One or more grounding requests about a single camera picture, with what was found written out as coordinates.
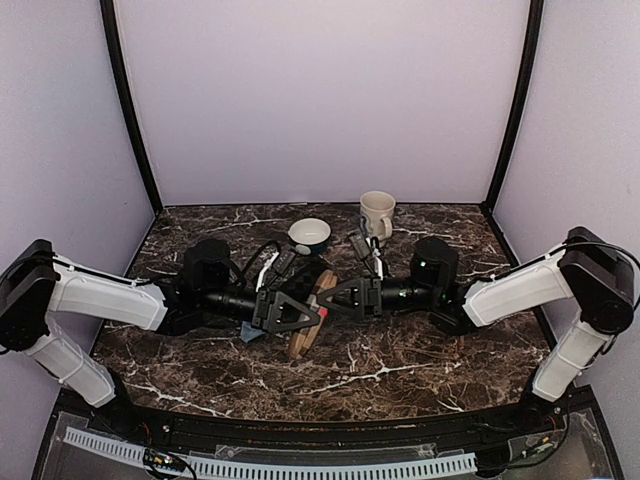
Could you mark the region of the light blue cloth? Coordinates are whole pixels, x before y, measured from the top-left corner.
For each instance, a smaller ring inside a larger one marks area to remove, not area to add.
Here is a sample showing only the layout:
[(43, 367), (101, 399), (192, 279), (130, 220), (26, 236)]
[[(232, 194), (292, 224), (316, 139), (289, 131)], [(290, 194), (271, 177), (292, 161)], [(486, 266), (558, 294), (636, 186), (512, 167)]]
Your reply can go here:
[(265, 335), (263, 330), (253, 327), (249, 322), (243, 322), (240, 327), (240, 339), (248, 344)]

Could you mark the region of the black checkered glasses case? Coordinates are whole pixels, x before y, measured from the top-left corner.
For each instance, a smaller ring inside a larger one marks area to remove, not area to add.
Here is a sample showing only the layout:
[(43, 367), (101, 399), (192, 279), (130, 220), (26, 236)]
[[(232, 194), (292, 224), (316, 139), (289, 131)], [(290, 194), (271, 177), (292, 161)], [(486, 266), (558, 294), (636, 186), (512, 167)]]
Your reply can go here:
[(312, 293), (320, 275), (328, 268), (323, 261), (312, 261), (300, 267), (283, 285), (282, 291), (298, 302)]

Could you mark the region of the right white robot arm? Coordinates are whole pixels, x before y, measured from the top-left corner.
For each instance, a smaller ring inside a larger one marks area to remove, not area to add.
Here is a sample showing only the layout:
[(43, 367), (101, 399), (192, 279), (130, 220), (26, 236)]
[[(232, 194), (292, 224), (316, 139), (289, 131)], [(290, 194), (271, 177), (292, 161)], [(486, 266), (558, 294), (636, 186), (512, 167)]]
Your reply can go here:
[(504, 273), (457, 282), (458, 252), (445, 241), (419, 239), (405, 278), (358, 277), (317, 297), (331, 312), (360, 319), (385, 311), (425, 311), (441, 331), (462, 336), (513, 314), (572, 299), (577, 314), (569, 330), (532, 376), (528, 397), (510, 413), (521, 434), (534, 432), (549, 405), (632, 324), (639, 307), (639, 261), (585, 227), (574, 227), (548, 252)]

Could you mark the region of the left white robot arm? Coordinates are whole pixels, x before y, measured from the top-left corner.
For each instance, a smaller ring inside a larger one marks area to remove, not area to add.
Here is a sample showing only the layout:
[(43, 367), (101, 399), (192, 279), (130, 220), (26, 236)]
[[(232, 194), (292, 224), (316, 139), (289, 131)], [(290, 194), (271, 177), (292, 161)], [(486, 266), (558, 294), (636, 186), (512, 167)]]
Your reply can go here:
[(1, 345), (33, 358), (88, 405), (102, 409), (103, 421), (117, 434), (131, 436), (141, 427), (141, 415), (127, 403), (120, 380), (74, 342), (53, 313), (118, 321), (168, 336), (203, 326), (207, 314), (268, 333), (295, 331), (321, 322), (305, 301), (313, 277), (323, 271), (319, 265), (304, 269), (289, 290), (248, 288), (229, 245), (206, 239), (184, 252), (177, 274), (134, 280), (76, 264), (38, 239), (1, 276)]

